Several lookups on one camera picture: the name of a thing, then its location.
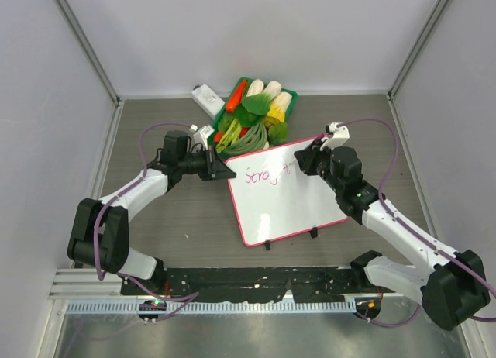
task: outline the gray wood surface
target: gray wood surface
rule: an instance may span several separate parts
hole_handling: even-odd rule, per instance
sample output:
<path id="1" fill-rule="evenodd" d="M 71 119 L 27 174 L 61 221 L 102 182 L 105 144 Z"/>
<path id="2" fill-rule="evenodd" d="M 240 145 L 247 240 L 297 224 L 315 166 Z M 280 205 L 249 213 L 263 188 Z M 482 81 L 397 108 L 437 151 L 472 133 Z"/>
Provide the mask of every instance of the gray wood surface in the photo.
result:
<path id="1" fill-rule="evenodd" d="M 301 96 L 288 121 L 290 141 L 316 136 L 332 121 L 378 117 L 394 124 L 384 95 Z M 193 122 L 211 119 L 191 99 L 127 101 L 112 151 L 104 194 L 133 179 L 142 169 L 138 136 L 159 122 Z M 163 143 L 167 127 L 151 131 L 143 142 L 148 160 Z M 376 186 L 394 151 L 388 130 L 375 123 L 350 126 L 350 141 L 363 161 L 365 178 Z M 386 185 L 385 193 L 413 222 L 426 229 L 405 155 Z M 130 224 L 132 247 L 161 258 L 170 267 L 261 267 L 348 265 L 356 256 L 377 250 L 392 260 L 402 255 L 377 234 L 349 219 L 319 230 L 311 239 L 301 234 L 264 246 L 246 247 L 241 241 L 226 181 L 201 181 L 184 176 L 169 193 L 153 201 Z"/>

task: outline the whiteboard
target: whiteboard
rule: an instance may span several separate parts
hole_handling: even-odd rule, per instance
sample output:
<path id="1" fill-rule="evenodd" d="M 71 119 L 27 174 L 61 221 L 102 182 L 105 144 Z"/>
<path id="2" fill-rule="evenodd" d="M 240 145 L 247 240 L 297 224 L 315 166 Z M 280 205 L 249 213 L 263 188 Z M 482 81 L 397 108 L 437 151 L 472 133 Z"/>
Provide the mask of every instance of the whiteboard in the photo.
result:
<path id="1" fill-rule="evenodd" d="M 237 173 L 228 183 L 245 245 L 258 246 L 346 220 L 334 191 L 319 176 L 305 176 L 293 157 L 312 140 L 226 161 Z"/>

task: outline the white power adapter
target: white power adapter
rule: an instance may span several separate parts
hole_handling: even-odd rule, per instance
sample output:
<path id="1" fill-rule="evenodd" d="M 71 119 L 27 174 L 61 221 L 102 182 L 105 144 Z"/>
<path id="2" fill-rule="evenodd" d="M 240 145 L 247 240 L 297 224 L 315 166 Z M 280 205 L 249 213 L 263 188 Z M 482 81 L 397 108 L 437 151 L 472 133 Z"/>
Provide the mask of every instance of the white power adapter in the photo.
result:
<path id="1" fill-rule="evenodd" d="M 208 85 L 203 84 L 196 87 L 193 92 L 193 100 L 210 116 L 215 119 L 221 111 L 225 102 Z"/>

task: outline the red handwriting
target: red handwriting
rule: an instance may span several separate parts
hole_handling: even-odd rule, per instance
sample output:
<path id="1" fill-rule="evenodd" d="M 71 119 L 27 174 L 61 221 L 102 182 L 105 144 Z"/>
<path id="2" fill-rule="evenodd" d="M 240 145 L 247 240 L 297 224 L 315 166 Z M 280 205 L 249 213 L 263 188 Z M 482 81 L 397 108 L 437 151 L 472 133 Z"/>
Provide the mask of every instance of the red handwriting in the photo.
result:
<path id="1" fill-rule="evenodd" d="M 289 166 L 287 164 L 285 164 L 283 167 L 282 167 L 282 170 L 284 172 L 286 172 L 286 174 L 291 174 L 291 171 L 289 170 Z M 273 178 L 270 178 L 270 173 L 274 173 L 273 171 L 268 171 L 268 170 L 262 170 L 261 172 L 253 172 L 251 173 L 250 172 L 250 168 L 248 167 L 246 169 L 246 172 L 245 172 L 245 175 L 246 175 L 246 180 L 245 182 L 247 184 L 256 184 L 258 182 L 262 182 L 262 181 L 267 181 L 269 180 L 270 184 L 275 186 L 277 185 L 278 181 L 279 181 L 279 177 L 281 176 L 281 173 L 277 173 L 276 177 L 275 177 L 275 180 Z"/>

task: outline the green tray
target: green tray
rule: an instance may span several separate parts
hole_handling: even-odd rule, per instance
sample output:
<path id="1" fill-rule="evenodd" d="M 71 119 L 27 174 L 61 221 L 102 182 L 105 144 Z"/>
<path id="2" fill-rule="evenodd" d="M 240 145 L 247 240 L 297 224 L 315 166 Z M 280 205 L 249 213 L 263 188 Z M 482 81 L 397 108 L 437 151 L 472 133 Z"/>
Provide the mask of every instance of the green tray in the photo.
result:
<path id="1" fill-rule="evenodd" d="M 232 89 L 232 92 L 231 92 L 231 95 L 229 95 L 229 98 L 231 98 L 231 96 L 233 96 L 233 92 L 236 90 L 236 88 L 238 88 L 239 83 L 241 83 L 243 81 L 243 79 L 246 79 L 247 81 L 253 81 L 254 80 L 254 79 L 251 79 L 249 77 L 241 77 L 238 80 L 238 82 L 236 83 L 236 85 L 234 86 L 234 88 Z M 288 106 L 288 110 L 286 110 L 286 121 L 287 121 L 289 119 L 289 115 L 293 111 L 293 107 L 295 106 L 296 99 L 298 98 L 298 93 L 296 93 L 295 91 L 290 91 L 289 89 L 286 89 L 286 88 L 282 88 L 281 89 L 281 92 L 287 92 L 287 93 L 289 93 L 291 95 L 291 102 L 290 102 L 290 104 Z M 214 128 L 215 131 L 208 138 L 208 144 L 209 145 L 212 145 L 213 144 L 214 136 L 215 136 L 215 134 L 218 131 L 217 126 L 219 125 L 220 119 L 224 115 L 224 112 L 225 111 L 226 111 L 226 105 L 224 105 L 224 107 L 222 107 L 221 111 L 215 117 L 215 120 L 214 120 L 214 122 L 212 124 L 212 127 Z"/>

